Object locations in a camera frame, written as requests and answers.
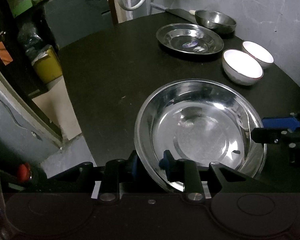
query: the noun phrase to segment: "bowl rim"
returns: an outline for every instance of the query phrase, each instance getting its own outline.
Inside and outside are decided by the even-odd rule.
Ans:
[[[175,49],[171,46],[167,46],[166,44],[163,44],[161,39],[159,38],[159,33],[165,29],[165,28],[168,28],[168,27],[171,27],[171,26],[179,26],[179,25],[187,25],[187,26],[193,26],[193,27],[199,27],[201,29],[203,29],[202,31],[206,31],[206,34],[209,35],[211,32],[213,32],[212,34],[213,35],[216,35],[216,38],[219,40],[219,41],[222,41],[222,47],[216,51],[216,52],[210,52],[210,53],[203,53],[203,54],[198,54],[198,53],[195,53],[195,52],[188,52],[188,51],[183,51],[183,50],[180,50],[180,49]],[[197,55],[199,57],[202,57],[202,56],[209,56],[209,55],[213,55],[213,54],[217,54],[219,52],[221,52],[225,46],[224,42],[223,42],[223,39],[219,36],[219,34],[217,34],[216,32],[214,32],[213,30],[210,30],[209,28],[206,28],[204,26],[201,26],[201,25],[197,25],[197,24],[192,24],[192,23],[171,23],[171,24],[167,24],[165,26],[162,26],[161,28],[159,28],[155,34],[157,40],[159,41],[159,43],[169,49],[172,49],[174,51],[178,51],[178,52],[181,52],[181,53],[185,53],[185,54],[188,54],[188,55]]]
[[[245,53],[244,51],[239,50],[239,49],[226,49],[226,50],[222,53],[222,59],[224,59],[225,62],[226,62],[228,65],[229,65],[229,63],[226,61],[226,59],[225,59],[225,57],[224,57],[225,52],[228,51],[228,50],[237,50],[237,51],[240,51],[240,52],[242,52],[242,53]],[[244,77],[251,78],[251,79],[253,79],[253,80],[258,80],[258,79],[262,78],[262,77],[263,77],[263,74],[264,74],[264,70],[263,70],[263,68],[261,67],[261,65],[259,64],[259,62],[256,61],[256,60],[255,60],[251,55],[249,55],[248,53],[245,53],[245,54],[247,54],[247,55],[248,55],[249,57],[251,57],[255,62],[257,62],[258,65],[260,66],[260,68],[262,69],[262,75],[261,75],[260,77],[258,77],[258,78],[248,77],[248,76],[246,76],[245,74],[242,74],[242,73],[236,71],[236,70],[235,70],[233,67],[231,67],[230,65],[229,65],[229,67],[230,67],[231,69],[233,69],[235,72],[237,72],[238,74],[240,74],[240,75],[242,75],[242,76],[244,76]]]
[[[205,12],[215,12],[215,13],[218,13],[218,14],[223,14],[223,15],[229,17],[230,19],[232,19],[232,20],[235,22],[234,24],[223,24],[223,23],[216,23],[216,22],[214,22],[214,21],[211,21],[211,22],[213,22],[213,23],[215,23],[215,24],[220,24],[220,25],[224,25],[224,26],[236,26],[236,25],[237,25],[237,21],[236,21],[235,19],[233,19],[233,18],[230,17],[229,15],[226,15],[225,13],[222,13],[222,12],[210,11],[210,10],[196,10],[194,14],[196,15],[197,12],[202,12],[202,11],[205,11]]]
[[[266,52],[268,52],[269,55],[272,57],[272,62],[266,62],[266,61],[264,61],[264,60],[261,60],[261,59],[257,58],[256,56],[252,55],[252,53],[251,53],[250,51],[248,51],[247,48],[244,46],[244,43],[245,43],[245,42],[250,42],[250,43],[253,43],[253,44],[257,44],[257,45],[260,46],[261,48],[265,49]],[[264,63],[267,63],[267,64],[272,64],[272,63],[274,62],[274,58],[273,58],[272,54],[271,54],[266,48],[262,47],[260,44],[255,43],[255,42],[253,42],[253,41],[243,41],[243,42],[242,42],[242,46],[244,47],[244,49],[245,49],[247,52],[249,52],[249,54],[251,54],[251,56],[255,57],[256,59],[260,60],[261,62],[264,62]]]
[[[214,84],[214,85],[223,87],[226,90],[229,90],[230,92],[234,93],[238,98],[240,98],[241,100],[243,100],[245,102],[246,106],[253,113],[253,115],[256,118],[256,121],[258,122],[258,124],[260,125],[260,127],[261,128],[263,127],[261,117],[258,114],[258,112],[255,110],[255,108],[252,106],[252,104],[244,96],[242,96],[240,93],[238,93],[237,91],[235,91],[231,87],[229,87],[229,86],[227,86],[225,84],[222,84],[220,82],[213,81],[213,80],[208,80],[208,79],[189,78],[189,79],[181,79],[181,80],[172,81],[172,82],[169,82],[169,83],[167,83],[165,85],[162,85],[161,87],[157,88],[154,92],[152,92],[147,97],[147,99],[143,102],[141,108],[139,109],[138,115],[136,117],[135,125],[134,125],[134,138],[133,138],[133,140],[134,140],[134,145],[135,145],[136,152],[137,152],[137,154],[138,154],[138,156],[139,156],[139,158],[140,158],[140,160],[142,162],[142,165],[144,166],[144,168],[146,169],[146,171],[148,172],[148,174],[150,175],[150,177],[160,187],[162,187],[164,190],[166,190],[168,192],[179,192],[179,191],[176,188],[174,188],[171,184],[169,184],[168,182],[166,182],[157,173],[157,171],[153,168],[153,166],[150,164],[150,162],[146,158],[145,152],[143,151],[142,146],[141,146],[140,124],[141,124],[142,115],[143,115],[146,107],[148,106],[148,104],[151,102],[151,100],[157,94],[159,94],[161,91],[167,89],[168,87],[171,87],[171,86],[179,84],[179,83],[185,83],[185,82],[204,82],[204,83],[210,83],[210,84]],[[262,171],[263,166],[265,164],[266,156],[267,156],[267,144],[264,144],[262,160],[260,162],[260,165],[259,165],[258,169],[256,170],[256,172],[254,173],[254,175],[252,177],[254,177],[256,174],[258,174],[258,173],[260,173]]]

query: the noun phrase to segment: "metal plate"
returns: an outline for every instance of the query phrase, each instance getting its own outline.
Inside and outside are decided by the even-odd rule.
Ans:
[[[167,48],[187,54],[211,55],[224,46],[218,34],[195,24],[169,24],[160,28],[156,36]]]
[[[231,88],[209,80],[183,80],[159,88],[144,102],[136,120],[135,146],[161,187],[182,191],[183,184],[168,182],[159,168],[164,150],[198,166],[217,161],[253,177],[266,154],[266,145],[250,138],[255,127],[262,127],[258,113]]]

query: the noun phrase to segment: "stainless steel bowl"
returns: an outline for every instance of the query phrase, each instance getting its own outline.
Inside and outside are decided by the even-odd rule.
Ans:
[[[211,55],[224,45],[218,34],[195,24],[169,24],[161,27],[156,36],[167,48],[187,54]]]
[[[194,16],[199,25],[218,34],[232,33],[237,26],[237,22],[234,19],[220,12],[198,10],[195,11]]]
[[[251,140],[262,127],[258,113],[231,88],[209,80],[181,80],[153,92],[142,105],[135,124],[138,155],[151,177],[167,191],[182,191],[159,168],[163,151],[199,166],[218,161],[253,177],[261,171],[266,145]]]

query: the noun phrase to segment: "blue gripper part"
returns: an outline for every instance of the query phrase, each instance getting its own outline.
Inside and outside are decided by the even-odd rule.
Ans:
[[[300,127],[300,121],[294,117],[283,117],[283,118],[270,118],[265,117],[262,119],[264,128],[282,128],[291,129],[295,131],[296,128]]]

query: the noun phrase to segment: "white bowl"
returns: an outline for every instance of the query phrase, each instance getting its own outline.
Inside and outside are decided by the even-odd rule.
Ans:
[[[270,67],[274,61],[272,55],[262,46],[252,41],[242,43],[242,51],[253,57],[263,69]]]
[[[260,64],[249,54],[237,49],[223,52],[222,66],[228,77],[240,85],[253,85],[263,76]]]

